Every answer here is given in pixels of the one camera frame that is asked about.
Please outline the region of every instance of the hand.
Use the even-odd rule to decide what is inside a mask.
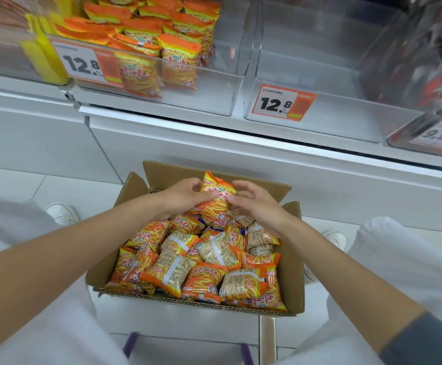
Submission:
[[[161,214],[157,220],[166,220],[172,215],[183,214],[194,206],[215,199],[219,191],[200,192],[202,181],[199,178],[183,179],[172,187],[154,194],[159,198]]]
[[[233,186],[237,196],[228,196],[228,201],[234,206],[232,212],[251,216],[275,237],[284,237],[285,228],[294,216],[285,211],[266,189],[254,183],[235,180]]]

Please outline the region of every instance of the sneaker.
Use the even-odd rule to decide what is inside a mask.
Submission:
[[[45,210],[57,224],[67,226],[81,221],[73,208],[62,202],[55,202]]]
[[[323,236],[335,245],[338,249],[346,252],[347,238],[344,233],[339,231],[330,231],[323,234]],[[319,279],[314,275],[314,273],[304,264],[304,283],[310,284],[318,282]]]

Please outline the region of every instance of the person's left hand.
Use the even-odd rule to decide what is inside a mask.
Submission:
[[[183,214],[202,202],[219,196],[219,191],[200,192],[202,181],[199,178],[183,179],[172,187],[154,194],[161,203],[161,215],[157,220],[166,220],[172,215]]]

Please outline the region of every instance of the cabinet panel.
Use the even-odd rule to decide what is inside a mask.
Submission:
[[[71,102],[2,92],[0,168],[120,183]]]
[[[123,180],[130,171],[144,177],[143,160],[164,161],[291,184],[285,201],[300,201],[306,216],[362,224],[387,215],[442,230],[440,171],[113,110],[81,111]]]

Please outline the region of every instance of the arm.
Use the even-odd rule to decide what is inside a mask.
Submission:
[[[0,252],[0,343],[150,221],[165,220],[218,196],[196,192],[201,184],[197,178],[184,179],[168,190]]]
[[[269,232],[290,243],[376,353],[425,309],[281,208],[263,188],[235,181],[228,200],[235,214],[251,214]]]

